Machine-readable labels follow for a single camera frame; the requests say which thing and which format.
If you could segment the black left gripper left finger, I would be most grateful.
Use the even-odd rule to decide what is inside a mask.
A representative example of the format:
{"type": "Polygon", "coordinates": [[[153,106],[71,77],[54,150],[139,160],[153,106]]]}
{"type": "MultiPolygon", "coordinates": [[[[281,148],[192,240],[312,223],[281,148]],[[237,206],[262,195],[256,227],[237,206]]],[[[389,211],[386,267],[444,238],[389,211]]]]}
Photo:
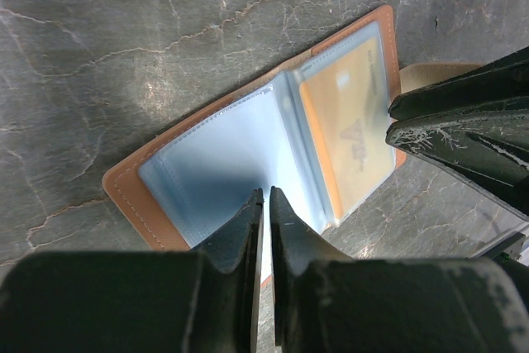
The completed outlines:
{"type": "Polygon", "coordinates": [[[29,255],[1,285],[4,352],[253,352],[264,199],[187,251],[29,255]]]}

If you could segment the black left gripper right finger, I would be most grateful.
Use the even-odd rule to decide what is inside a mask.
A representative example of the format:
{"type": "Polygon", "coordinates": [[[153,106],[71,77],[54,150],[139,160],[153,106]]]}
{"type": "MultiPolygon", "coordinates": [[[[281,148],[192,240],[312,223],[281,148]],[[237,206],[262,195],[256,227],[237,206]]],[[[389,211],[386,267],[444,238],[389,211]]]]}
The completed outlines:
{"type": "Polygon", "coordinates": [[[525,352],[528,271],[479,258],[356,260],[272,188],[275,342],[285,352],[525,352]]]}

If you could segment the tan leather card holder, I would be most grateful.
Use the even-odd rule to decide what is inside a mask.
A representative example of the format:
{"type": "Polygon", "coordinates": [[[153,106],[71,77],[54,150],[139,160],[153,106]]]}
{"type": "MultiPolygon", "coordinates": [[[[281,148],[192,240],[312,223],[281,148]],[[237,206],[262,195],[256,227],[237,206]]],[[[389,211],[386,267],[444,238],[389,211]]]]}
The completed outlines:
{"type": "Polygon", "coordinates": [[[332,218],[299,86],[303,69],[322,54],[372,36],[384,57],[389,108],[401,93],[403,68],[393,9],[383,5],[143,145],[105,173],[104,190],[156,250],[199,245],[255,189],[269,195],[281,188],[316,232],[339,226],[346,218],[332,218]]]}

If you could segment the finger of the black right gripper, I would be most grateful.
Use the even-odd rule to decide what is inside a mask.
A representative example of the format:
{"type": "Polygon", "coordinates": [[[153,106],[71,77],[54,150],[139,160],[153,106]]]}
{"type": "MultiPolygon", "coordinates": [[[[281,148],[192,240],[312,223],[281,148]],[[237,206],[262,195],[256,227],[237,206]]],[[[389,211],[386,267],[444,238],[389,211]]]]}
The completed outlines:
{"type": "Polygon", "coordinates": [[[412,64],[400,71],[401,93],[389,107],[407,120],[528,95],[528,49],[489,64],[412,64]]]}
{"type": "Polygon", "coordinates": [[[528,111],[441,113],[395,122],[386,142],[528,219],[528,111]]]}

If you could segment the beige credit card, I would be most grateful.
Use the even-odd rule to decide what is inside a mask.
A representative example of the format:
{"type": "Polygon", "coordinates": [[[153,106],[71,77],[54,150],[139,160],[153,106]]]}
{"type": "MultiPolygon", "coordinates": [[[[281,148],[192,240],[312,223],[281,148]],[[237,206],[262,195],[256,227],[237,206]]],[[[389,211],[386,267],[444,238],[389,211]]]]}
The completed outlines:
{"type": "Polygon", "coordinates": [[[389,90],[379,39],[322,54],[303,69],[299,93],[332,218],[340,223],[395,168],[383,138],[389,90]]]}

